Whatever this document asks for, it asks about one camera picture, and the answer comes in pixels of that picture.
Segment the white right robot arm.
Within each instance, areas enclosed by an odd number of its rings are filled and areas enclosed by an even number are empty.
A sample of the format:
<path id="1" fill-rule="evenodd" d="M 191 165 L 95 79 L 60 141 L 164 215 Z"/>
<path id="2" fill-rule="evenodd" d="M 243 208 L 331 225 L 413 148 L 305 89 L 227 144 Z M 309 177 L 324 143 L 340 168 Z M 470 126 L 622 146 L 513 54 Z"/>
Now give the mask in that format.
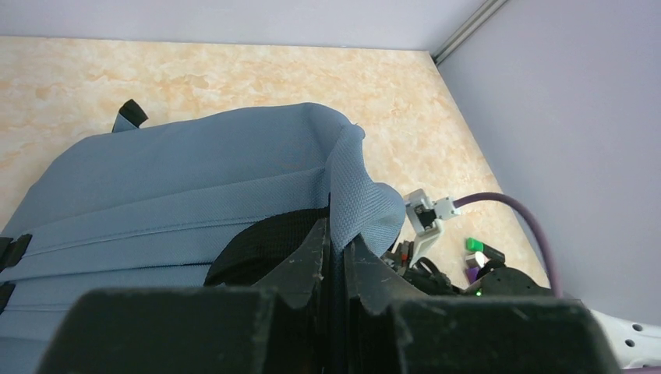
<path id="1" fill-rule="evenodd" d="M 461 289 L 428 258 L 413 259 L 413 244 L 404 241 L 381 259 L 413 287 L 432 296 L 552 296 L 529 275 L 505 263 L 502 252 L 471 240 L 465 262 L 470 285 Z M 646 325 L 592 309 L 613 353 L 626 373 L 660 372 L 660 327 Z"/>

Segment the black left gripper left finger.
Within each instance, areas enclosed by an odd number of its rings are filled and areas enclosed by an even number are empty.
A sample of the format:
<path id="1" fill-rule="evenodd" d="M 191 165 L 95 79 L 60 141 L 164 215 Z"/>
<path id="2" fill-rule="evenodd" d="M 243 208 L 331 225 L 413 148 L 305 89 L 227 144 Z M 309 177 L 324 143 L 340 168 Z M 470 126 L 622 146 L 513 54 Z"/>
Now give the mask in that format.
<path id="1" fill-rule="evenodd" d="M 329 224 L 250 287 L 102 288 L 58 328 L 40 373 L 322 373 Z"/>

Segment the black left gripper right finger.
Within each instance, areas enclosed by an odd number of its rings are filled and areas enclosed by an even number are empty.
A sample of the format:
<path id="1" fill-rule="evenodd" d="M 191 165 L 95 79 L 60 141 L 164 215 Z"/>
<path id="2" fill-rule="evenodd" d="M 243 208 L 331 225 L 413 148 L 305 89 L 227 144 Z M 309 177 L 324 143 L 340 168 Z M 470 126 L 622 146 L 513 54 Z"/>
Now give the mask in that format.
<path id="1" fill-rule="evenodd" d="M 344 250 L 350 373 L 617 373 L 582 303 L 553 297 L 430 296 L 361 238 Z"/>

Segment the blue student backpack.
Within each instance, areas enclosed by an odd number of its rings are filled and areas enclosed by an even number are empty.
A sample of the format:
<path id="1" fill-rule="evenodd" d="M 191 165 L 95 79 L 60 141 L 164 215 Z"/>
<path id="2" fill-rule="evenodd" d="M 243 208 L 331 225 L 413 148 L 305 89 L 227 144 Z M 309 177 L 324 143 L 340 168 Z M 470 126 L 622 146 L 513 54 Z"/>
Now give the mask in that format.
<path id="1" fill-rule="evenodd" d="M 140 129 L 117 118 L 56 157 L 5 238 L 30 241 L 1 272 L 1 370 L 32 373 L 71 305 L 95 288 L 199 287 L 262 219 L 330 211 L 336 249 L 377 254 L 405 221 L 401 195 L 366 171 L 363 130 L 315 103 L 240 108 Z"/>

